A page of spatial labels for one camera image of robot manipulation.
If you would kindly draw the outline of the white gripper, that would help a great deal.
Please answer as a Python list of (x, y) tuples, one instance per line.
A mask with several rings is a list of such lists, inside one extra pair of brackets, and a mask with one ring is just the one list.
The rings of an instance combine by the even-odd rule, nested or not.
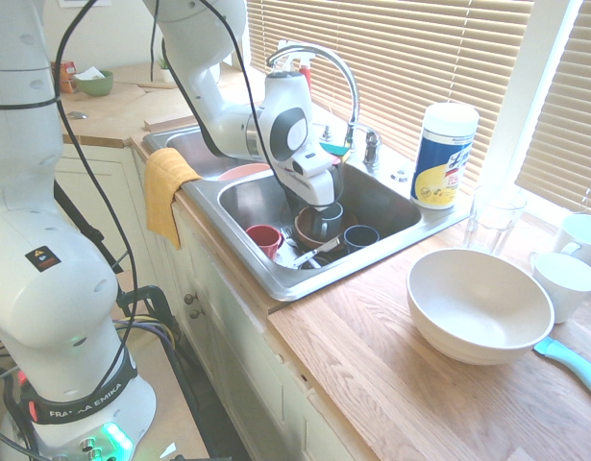
[(323, 208), (318, 212), (317, 222), (322, 225), (332, 220), (332, 208), (335, 201), (332, 173), (329, 170), (312, 177), (304, 177), (294, 171), (280, 169), (280, 181), (284, 184), (286, 209), (290, 215), (298, 215), (309, 206)]

